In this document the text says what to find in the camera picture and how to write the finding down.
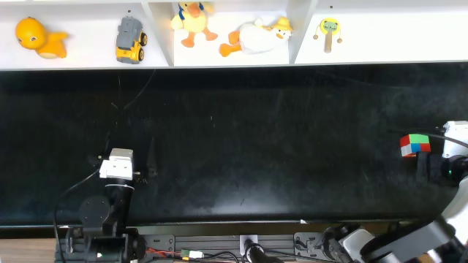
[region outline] wooden handle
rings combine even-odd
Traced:
[[[333,41],[333,33],[329,31],[327,35],[325,36],[325,53],[331,52],[332,41]]]

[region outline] stuffed duck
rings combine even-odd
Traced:
[[[206,40],[215,40],[218,35],[209,31],[206,27],[208,25],[208,18],[206,12],[212,13],[214,11],[213,5],[206,2],[179,2],[179,12],[170,25],[174,30],[181,28],[189,32],[189,36],[182,40],[182,45],[186,47],[195,46],[195,34],[203,32],[206,35]]]
[[[261,19],[246,23],[238,31],[229,34],[229,43],[219,47],[221,56],[227,57],[232,52],[243,51],[246,54],[264,53],[283,45],[293,32],[290,21],[281,17],[272,27],[264,26]]]
[[[35,50],[42,58],[65,58],[64,32],[49,32],[35,18],[25,18],[16,26],[16,39],[24,48]]]

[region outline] black table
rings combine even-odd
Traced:
[[[156,143],[159,176],[136,187],[131,225],[441,213],[456,189],[417,176],[388,129],[466,120],[465,65],[160,69],[125,111],[152,70],[2,72],[0,225],[51,225],[116,126]],[[70,194],[60,222],[102,189]]]

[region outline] blue cube face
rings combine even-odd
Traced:
[[[412,143],[411,144],[411,152],[412,153],[417,153],[421,151],[421,144],[419,143]]]

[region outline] rubik's cube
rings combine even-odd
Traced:
[[[426,135],[408,134],[400,139],[400,146],[403,157],[413,157],[418,152],[431,152],[429,137]]]

